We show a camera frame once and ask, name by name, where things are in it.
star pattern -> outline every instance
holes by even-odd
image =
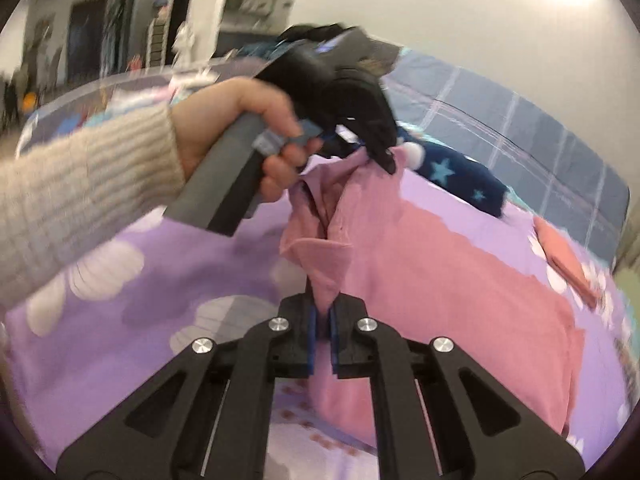
[[[431,173],[429,180],[439,183],[442,187],[446,187],[448,177],[456,174],[456,172],[449,167],[448,158],[445,158],[441,163],[432,162],[431,167],[433,168],[433,173]]]

dark door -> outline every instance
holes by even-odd
[[[171,18],[169,19],[169,31],[166,41],[166,51],[164,56],[164,64],[171,65],[174,62],[175,54],[171,50],[174,46],[175,35],[178,33],[178,27],[187,19],[187,10],[189,9],[189,0],[174,0],[171,8]]]
[[[66,49],[68,82],[98,79],[106,7],[107,0],[87,0],[71,7]]]

pink shirt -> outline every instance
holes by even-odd
[[[306,186],[290,193],[282,254],[308,273],[322,316],[343,292],[405,338],[448,336],[560,433],[584,345],[571,306],[402,200],[404,152],[395,153],[393,176],[364,150],[305,176]],[[338,381],[327,342],[318,348],[310,395],[319,415],[375,444],[369,382]]]

blue checkered fabric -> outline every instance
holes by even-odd
[[[482,162],[536,213],[613,261],[629,189],[575,134],[515,92],[412,50],[383,84],[398,121]]]

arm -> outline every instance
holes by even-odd
[[[231,79],[169,110],[137,110],[0,166],[0,314],[60,270],[182,189],[243,111],[272,130],[300,134],[289,99],[264,83]],[[260,191],[279,199],[306,152],[293,144],[264,162]]]
[[[0,166],[0,304],[23,300],[184,185],[166,106]]]

